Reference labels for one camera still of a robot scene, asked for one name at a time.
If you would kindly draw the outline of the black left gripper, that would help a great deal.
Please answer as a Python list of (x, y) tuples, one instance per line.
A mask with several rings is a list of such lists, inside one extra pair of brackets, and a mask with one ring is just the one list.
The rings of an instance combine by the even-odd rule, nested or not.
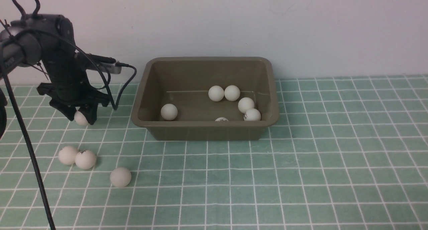
[(82, 53), (67, 54), (64, 51), (55, 51), (44, 56), (41, 61), (49, 75), (50, 83), (41, 83), (37, 92), (63, 104), (53, 107), (70, 121), (75, 119), (75, 106), (82, 106), (79, 111), (84, 114), (89, 125), (93, 125), (97, 120), (98, 105), (107, 107), (110, 97), (90, 85), (86, 67), (93, 64), (88, 57)]

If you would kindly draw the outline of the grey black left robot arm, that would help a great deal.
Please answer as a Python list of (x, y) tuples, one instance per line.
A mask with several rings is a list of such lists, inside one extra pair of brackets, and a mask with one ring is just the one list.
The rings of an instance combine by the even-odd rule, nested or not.
[(99, 67), (74, 42), (73, 25), (62, 15), (26, 15), (12, 21), (1, 32), (1, 79), (16, 67), (31, 67), (41, 62), (49, 83), (37, 87), (39, 95), (51, 98), (49, 104), (70, 121), (80, 112), (88, 124), (97, 120), (98, 106), (107, 107), (111, 97), (91, 86), (86, 70)]

